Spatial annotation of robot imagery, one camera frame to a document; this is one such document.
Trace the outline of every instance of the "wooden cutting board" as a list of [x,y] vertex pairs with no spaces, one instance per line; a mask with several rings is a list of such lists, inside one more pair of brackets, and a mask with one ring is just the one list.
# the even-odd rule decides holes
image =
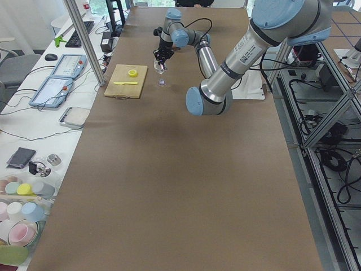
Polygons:
[[[130,77],[128,71],[136,69],[137,77]],[[124,97],[139,99],[146,79],[148,66],[117,64],[104,92],[106,97]],[[138,82],[137,85],[115,85],[114,82]]]

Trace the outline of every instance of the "small metal container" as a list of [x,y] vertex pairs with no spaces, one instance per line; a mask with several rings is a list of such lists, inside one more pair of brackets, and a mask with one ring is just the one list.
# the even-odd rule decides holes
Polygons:
[[50,154],[47,157],[47,161],[53,166],[59,165],[61,163],[60,157],[58,157],[56,154]]

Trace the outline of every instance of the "keyboard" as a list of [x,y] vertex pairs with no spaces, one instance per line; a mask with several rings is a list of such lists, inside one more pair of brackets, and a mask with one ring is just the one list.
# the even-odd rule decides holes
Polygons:
[[[84,25],[85,25],[86,31],[89,34],[90,31],[93,29],[94,21],[85,21]],[[72,36],[70,37],[68,42],[65,44],[65,46],[66,47],[81,47],[81,41],[79,39],[79,36],[78,36],[78,33],[76,32],[76,30],[74,31],[74,33],[72,34]]]

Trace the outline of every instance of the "yellow lid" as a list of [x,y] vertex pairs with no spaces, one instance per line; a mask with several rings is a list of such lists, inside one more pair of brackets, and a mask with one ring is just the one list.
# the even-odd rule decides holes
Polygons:
[[23,196],[35,195],[32,191],[31,185],[28,183],[22,183],[21,185],[19,185],[16,192],[18,195],[23,195]]
[[128,75],[129,75],[130,77],[137,77],[137,76],[138,76],[138,72],[136,71],[136,69],[130,69],[130,70],[128,71]]

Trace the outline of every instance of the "pink cup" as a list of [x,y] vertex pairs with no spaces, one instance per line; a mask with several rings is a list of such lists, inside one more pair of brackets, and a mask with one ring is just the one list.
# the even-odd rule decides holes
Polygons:
[[16,246],[26,246],[34,238],[35,233],[30,226],[19,223],[10,230],[9,241]]
[[0,221],[4,221],[9,218],[6,208],[7,204],[5,202],[0,202]]

